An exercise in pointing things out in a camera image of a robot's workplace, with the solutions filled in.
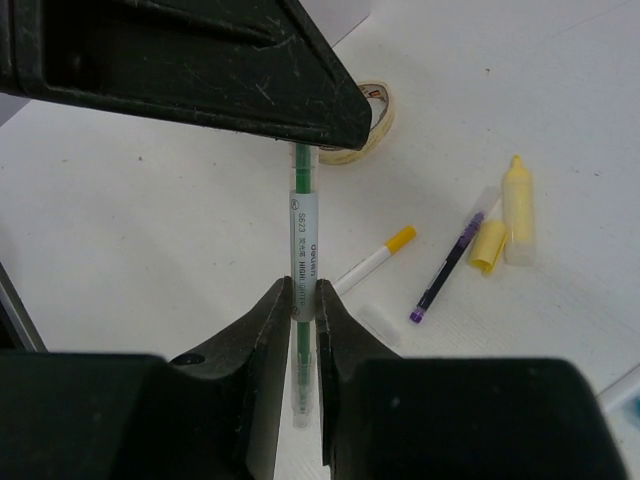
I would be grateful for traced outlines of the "green highlighter pen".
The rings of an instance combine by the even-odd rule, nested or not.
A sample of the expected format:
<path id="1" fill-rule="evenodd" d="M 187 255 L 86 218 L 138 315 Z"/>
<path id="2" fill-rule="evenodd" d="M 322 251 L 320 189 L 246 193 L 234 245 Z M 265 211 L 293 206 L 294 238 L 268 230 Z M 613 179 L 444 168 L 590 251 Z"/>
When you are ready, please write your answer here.
<path id="1" fill-rule="evenodd" d="M 312 333 L 318 280 L 319 203 L 316 147 L 294 144 L 289 192 L 292 306 L 292 412 L 299 430 L 310 424 L 313 410 L 315 347 Z"/>

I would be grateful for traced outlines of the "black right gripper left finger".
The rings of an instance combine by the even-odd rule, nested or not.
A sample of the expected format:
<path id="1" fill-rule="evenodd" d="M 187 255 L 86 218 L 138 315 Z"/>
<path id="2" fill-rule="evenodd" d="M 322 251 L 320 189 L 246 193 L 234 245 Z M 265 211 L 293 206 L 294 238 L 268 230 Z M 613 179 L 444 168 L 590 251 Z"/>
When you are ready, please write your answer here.
<path id="1" fill-rule="evenodd" d="M 5 352 L 5 479 L 270 479 L 292 281 L 197 347 L 142 354 Z"/>

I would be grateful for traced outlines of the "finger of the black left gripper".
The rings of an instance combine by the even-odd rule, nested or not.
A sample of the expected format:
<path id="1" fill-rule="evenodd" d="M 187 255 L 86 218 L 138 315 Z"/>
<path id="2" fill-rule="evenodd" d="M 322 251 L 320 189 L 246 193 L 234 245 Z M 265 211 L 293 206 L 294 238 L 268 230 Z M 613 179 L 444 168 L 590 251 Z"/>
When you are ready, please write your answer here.
<path id="1" fill-rule="evenodd" d="M 351 150 L 372 118 L 297 1 L 5 1 L 1 89 Z"/>

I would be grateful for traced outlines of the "white marker orange cap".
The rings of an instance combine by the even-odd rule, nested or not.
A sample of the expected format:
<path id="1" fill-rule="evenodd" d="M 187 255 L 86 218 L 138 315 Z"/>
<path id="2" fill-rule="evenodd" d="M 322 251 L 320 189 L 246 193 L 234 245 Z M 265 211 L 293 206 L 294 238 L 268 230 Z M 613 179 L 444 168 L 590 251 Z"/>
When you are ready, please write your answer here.
<path id="1" fill-rule="evenodd" d="M 406 226 L 388 239 L 380 248 L 362 259 L 333 283 L 338 295 L 343 295 L 364 280 L 392 256 L 406 247 L 417 235 L 413 226 Z"/>

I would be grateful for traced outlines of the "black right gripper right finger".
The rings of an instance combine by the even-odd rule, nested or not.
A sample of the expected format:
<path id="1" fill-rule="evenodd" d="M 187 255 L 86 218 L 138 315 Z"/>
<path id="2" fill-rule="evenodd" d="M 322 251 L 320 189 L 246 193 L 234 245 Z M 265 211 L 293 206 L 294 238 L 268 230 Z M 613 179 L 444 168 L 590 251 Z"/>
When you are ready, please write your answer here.
<path id="1" fill-rule="evenodd" d="M 587 380 L 558 358 L 404 358 L 316 286 L 322 460 L 335 479 L 624 479 Z"/>

